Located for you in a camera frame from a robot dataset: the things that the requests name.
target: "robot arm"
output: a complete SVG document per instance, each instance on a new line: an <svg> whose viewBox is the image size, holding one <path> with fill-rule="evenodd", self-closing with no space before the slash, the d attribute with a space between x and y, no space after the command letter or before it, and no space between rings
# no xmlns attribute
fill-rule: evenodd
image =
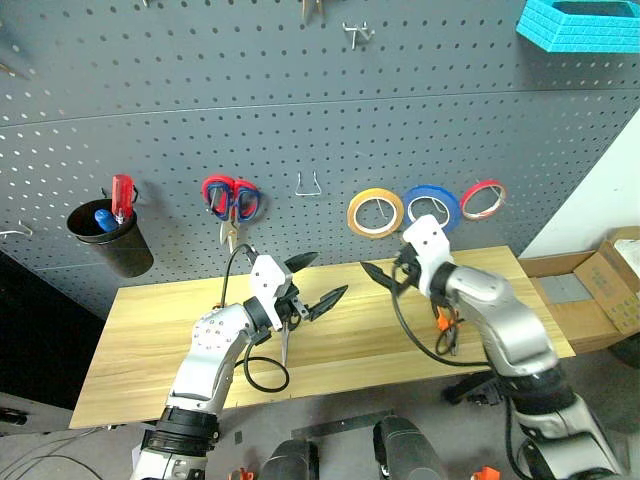
<svg viewBox="0 0 640 480"><path fill-rule="evenodd" d="M292 271L307 266L316 254L280 263L269 255L248 252L253 260L253 296L204 314L194 325L189 353L178 369L166 407L154 431L145 434L131 480L204 479L206 453L219 438L218 416L233 381L233 370L248 345L270 338L293 316L314 320L340 300L347 287L323 296L309 308L298 299Z"/></svg>
<svg viewBox="0 0 640 480"><path fill-rule="evenodd" d="M455 265L449 241L431 215L420 217L403 238L407 245L396 265L408 282L427 298L444 300L478 328L489 364L529 437L524 454L533 477L622 473L584 400L567 383L542 322L516 298L509 282ZM372 266L365 270L388 285L390 279Z"/></svg>

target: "wooden tabletop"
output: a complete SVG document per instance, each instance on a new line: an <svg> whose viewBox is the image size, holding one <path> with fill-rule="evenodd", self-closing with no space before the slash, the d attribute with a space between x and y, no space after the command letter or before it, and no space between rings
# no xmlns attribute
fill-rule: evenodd
<svg viewBox="0 0 640 480"><path fill-rule="evenodd" d="M544 323L561 357L571 346L508 247L453 254L456 263L504 275L518 298ZM390 271L391 260L374 261ZM236 369L225 408L288 398L355 390L374 385L459 374L478 368L455 368L435 362L411 343L391 307L389 292L364 273L358 263L304 269L294 275L300 298L315 303L343 284L349 289L338 305L313 323L304 323L289 340L289 387L261 393ZM194 322L219 300L221 278L121 288L78 399L71 428L157 419L174 376L191 344ZM231 277L227 302L248 296L247 275ZM416 334L433 348L438 335L429 302L415 289L400 305ZM483 360L477 331L464 324L456 360ZM280 359L280 334L252 354ZM282 374L262 362L252 365L259 383L276 386Z"/></svg>

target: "red scissors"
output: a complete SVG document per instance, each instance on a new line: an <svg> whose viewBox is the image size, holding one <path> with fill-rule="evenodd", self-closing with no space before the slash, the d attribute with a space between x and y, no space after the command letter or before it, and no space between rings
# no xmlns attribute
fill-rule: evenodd
<svg viewBox="0 0 640 480"><path fill-rule="evenodd" d="M258 187L246 180L211 175L202 182L202 196L211 213L222 220L220 245L228 243L229 251L233 252L238 239L236 223L248 222L258 213Z"/></svg>

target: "pegboard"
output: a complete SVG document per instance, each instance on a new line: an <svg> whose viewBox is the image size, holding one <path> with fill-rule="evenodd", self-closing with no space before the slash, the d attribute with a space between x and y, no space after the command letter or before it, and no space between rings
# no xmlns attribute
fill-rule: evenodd
<svg viewBox="0 0 640 480"><path fill-rule="evenodd" d="M637 56L546 54L515 33L522 2L325 2L308 25L300 5L3 3L0 61L29 80L0 77L0 228L35 233L0 248L104 318L119 286L221 275L228 250L200 184L223 172L265 194L241 240L281 258L391 256L399 233L346 226L355 193L435 183L460 196L488 177L508 204L463 221L453 248L519 252L640 106ZM351 51L341 24L363 20L376 34ZM298 172L310 190L314 170L322 195L296 197ZM66 230L122 172L155 257L129 280Z"/></svg>

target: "cardboard box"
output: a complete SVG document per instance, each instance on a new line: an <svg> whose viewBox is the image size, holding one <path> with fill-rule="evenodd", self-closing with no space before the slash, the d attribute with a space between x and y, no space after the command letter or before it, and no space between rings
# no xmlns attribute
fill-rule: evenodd
<svg viewBox="0 0 640 480"><path fill-rule="evenodd" d="M594 253L588 251L519 261L527 276L548 277L571 273ZM554 304L549 300L539 278L531 278L531 283L576 353L600 350L625 337L595 300Z"/></svg>
<svg viewBox="0 0 640 480"><path fill-rule="evenodd" d="M573 271L616 328L631 335L640 331L640 279L615 249L619 239L640 240L640 227L614 231Z"/></svg>

